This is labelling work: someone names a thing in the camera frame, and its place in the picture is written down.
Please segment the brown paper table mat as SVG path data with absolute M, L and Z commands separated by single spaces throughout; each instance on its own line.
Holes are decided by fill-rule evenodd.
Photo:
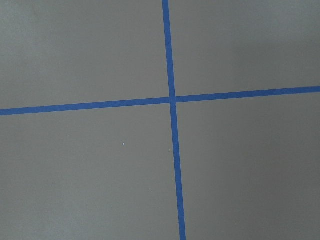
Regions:
M 0 110 L 168 97 L 163 0 L 3 0 Z M 317 0 L 168 0 L 177 96 L 320 87 Z M 178 103 L 185 240 L 320 237 L 320 92 Z M 168 104 L 0 115 L 3 240 L 181 240 Z

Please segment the blue tape grid lines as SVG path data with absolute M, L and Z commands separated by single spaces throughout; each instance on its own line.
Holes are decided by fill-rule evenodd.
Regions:
M 179 129 L 178 129 L 179 121 L 178 121 L 178 113 L 177 113 L 177 104 L 217 101 L 217 100 L 230 100 L 230 99 L 259 98 L 259 97 L 269 97 L 269 96 L 311 94 L 311 93 L 319 93 L 320 88 L 319 86 L 306 86 L 306 87 L 290 87 L 290 88 L 235 91 L 235 92 L 220 92 L 220 93 L 210 93 L 210 94 L 193 94 L 193 95 L 182 95 L 182 96 L 176 95 L 174 57 L 173 57 L 173 48 L 172 48 L 172 33 L 171 33 L 171 20 L 170 20 L 170 2 L 168 0 L 163 0 L 161 3 L 162 3 L 166 69 L 167 69 L 167 80 L 168 80 L 168 96 L 167 97 L 153 97 L 153 98 L 141 98 L 141 99 L 126 99 L 126 100 L 86 102 L 86 103 L 74 103 L 74 104 L 7 108 L 7 109 L 1 109 L 0 114 L 1 116 L 14 116 L 14 115 L 24 115 L 24 114 L 40 114 L 40 113 L 70 112 L 70 111 L 122 108 L 122 107 L 153 106 L 153 105 L 162 105 L 162 104 L 169 105 L 179 238 L 181 240 L 185 240 L 187 238 L 187 232 L 186 232 L 186 222 L 185 222 L 183 178 L 182 178 L 182 169 L 181 169 L 181 154 L 180 154 L 180 141 L 179 141 Z

